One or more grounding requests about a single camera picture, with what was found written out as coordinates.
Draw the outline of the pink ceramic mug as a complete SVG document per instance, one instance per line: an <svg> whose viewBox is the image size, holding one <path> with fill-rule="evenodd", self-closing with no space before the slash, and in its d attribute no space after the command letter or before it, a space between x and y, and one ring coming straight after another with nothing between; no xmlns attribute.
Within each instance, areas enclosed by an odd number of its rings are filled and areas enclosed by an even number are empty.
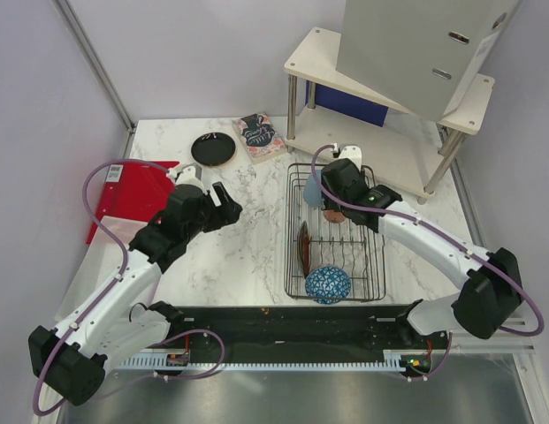
<svg viewBox="0 0 549 424"><path fill-rule="evenodd" d="M346 217L336 210L326 209L323 211L324 218L330 223L342 223L346 220Z"/></svg>

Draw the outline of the black plate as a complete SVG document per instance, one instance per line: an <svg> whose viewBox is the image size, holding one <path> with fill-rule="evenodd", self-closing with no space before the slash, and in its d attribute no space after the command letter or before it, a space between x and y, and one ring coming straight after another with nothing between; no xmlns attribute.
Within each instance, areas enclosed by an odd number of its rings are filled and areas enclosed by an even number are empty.
<svg viewBox="0 0 549 424"><path fill-rule="evenodd" d="M200 165L217 167L228 163L235 155L234 139L224 132L208 132L192 144L190 153Z"/></svg>

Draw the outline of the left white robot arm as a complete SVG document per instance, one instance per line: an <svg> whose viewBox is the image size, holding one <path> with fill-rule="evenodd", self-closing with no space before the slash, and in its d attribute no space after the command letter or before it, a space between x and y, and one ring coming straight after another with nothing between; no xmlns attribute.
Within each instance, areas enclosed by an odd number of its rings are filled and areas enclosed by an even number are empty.
<svg viewBox="0 0 549 424"><path fill-rule="evenodd" d="M126 318L137 297L158 282L200 233L237 223L242 207L222 183L206 191L195 180L178 184L166 206L136 232L126 265L117 267L72 314L53 329L37 327L28 338L30 360L40 384L64 400L86 403L120 362L161 342L175 347L185 337L179 310L163 301L138 321Z"/></svg>

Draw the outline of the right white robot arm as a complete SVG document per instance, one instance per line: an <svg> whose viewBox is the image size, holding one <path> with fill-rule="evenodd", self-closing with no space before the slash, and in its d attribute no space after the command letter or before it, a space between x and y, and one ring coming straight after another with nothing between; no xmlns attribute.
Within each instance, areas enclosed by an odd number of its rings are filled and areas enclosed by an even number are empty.
<svg viewBox="0 0 549 424"><path fill-rule="evenodd" d="M402 345L417 347L428 335L452 329L486 340L522 304L517 259L507 249L490 252L441 230L393 189L369 186L349 159L325 165L314 180L326 208L404 245L457 289L454 295L420 299L408 306L395 331Z"/></svg>

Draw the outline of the blue plastic tumbler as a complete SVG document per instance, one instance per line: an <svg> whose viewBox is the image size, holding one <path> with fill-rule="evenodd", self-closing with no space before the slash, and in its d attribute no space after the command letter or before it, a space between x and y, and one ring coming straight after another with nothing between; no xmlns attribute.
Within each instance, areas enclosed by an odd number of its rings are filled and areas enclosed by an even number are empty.
<svg viewBox="0 0 549 424"><path fill-rule="evenodd" d="M303 189L303 199L313 209L320 209L324 205L324 198L314 175L310 174Z"/></svg>

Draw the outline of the red plastic folder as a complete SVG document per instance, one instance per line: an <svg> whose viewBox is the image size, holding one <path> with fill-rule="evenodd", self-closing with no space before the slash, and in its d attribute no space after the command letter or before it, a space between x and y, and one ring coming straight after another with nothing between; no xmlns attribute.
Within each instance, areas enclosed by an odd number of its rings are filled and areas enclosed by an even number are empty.
<svg viewBox="0 0 549 424"><path fill-rule="evenodd" d="M174 184L167 177L178 161L114 163L109 167L95 218L105 216L147 223L163 210Z"/></svg>

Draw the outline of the floral cover book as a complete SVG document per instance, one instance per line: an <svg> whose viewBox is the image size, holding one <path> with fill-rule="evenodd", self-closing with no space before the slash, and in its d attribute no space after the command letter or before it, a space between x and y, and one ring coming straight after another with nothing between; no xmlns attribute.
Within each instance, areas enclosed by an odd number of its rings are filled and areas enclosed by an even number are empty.
<svg viewBox="0 0 549 424"><path fill-rule="evenodd" d="M236 118L232 124L252 164L264 163L287 152L284 138L266 114Z"/></svg>

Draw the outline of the red floral plate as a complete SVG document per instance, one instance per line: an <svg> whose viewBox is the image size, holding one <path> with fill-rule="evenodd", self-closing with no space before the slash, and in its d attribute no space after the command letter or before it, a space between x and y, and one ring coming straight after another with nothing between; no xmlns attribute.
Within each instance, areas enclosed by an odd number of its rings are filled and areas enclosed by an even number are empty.
<svg viewBox="0 0 549 424"><path fill-rule="evenodd" d="M310 241L308 223L303 221L297 235L297 257L304 277L310 273Z"/></svg>

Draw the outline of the white two-tier shelf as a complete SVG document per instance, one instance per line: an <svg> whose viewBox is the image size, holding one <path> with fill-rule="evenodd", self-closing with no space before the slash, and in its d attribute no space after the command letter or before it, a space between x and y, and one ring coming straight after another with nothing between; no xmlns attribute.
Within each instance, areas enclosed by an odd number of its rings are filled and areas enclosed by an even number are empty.
<svg viewBox="0 0 549 424"><path fill-rule="evenodd" d="M494 78L477 74L459 109L432 123L337 72L339 41L339 33L315 27L285 63L288 147L313 154L324 144L356 145L378 181L412 193L424 204L437 191L464 141L480 130ZM316 104L320 87L385 106L384 124L369 124Z"/></svg>

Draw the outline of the blue folder under shelf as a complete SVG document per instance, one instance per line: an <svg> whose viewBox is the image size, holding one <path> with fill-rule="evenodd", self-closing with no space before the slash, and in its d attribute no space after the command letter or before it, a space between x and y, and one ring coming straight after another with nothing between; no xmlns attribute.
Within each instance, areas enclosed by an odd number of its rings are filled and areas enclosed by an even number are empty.
<svg viewBox="0 0 549 424"><path fill-rule="evenodd" d="M315 83L315 105L382 127L388 108Z"/></svg>

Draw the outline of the clear plastic sleeve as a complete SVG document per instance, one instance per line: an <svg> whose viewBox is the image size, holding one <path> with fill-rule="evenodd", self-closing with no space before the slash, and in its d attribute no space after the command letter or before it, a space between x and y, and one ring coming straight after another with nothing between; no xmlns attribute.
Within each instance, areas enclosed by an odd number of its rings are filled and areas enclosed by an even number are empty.
<svg viewBox="0 0 549 424"><path fill-rule="evenodd" d="M141 221L113 216L104 216L102 224L125 245L133 239L138 230L146 225ZM57 310L55 321L62 321L67 315L74 313L76 308L110 276L110 273L118 269L121 262L122 252L118 245L103 231L96 230L86 255Z"/></svg>

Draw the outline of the blue white patterned bowl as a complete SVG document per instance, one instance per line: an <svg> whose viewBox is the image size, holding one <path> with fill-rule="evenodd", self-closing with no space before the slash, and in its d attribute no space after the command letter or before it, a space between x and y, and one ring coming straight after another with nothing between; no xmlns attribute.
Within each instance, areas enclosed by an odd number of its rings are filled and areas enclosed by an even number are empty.
<svg viewBox="0 0 549 424"><path fill-rule="evenodd" d="M333 305L346 299L351 290L350 276L335 266L317 268L311 271L305 280L305 292L322 305Z"/></svg>

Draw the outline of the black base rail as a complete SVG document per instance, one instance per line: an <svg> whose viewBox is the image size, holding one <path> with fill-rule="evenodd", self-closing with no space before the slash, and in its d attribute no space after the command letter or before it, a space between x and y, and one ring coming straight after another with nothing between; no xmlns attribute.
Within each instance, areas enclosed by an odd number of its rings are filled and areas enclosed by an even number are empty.
<svg viewBox="0 0 549 424"><path fill-rule="evenodd" d="M191 336L171 340L168 346L189 351L229 349L281 349L311 352L354 349L422 349L439 352L447 346L445 331L429 336L410 335L400 315L405 306L360 307L174 307L165 302L152 306L171 324L169 337L191 329L207 329L220 339Z"/></svg>

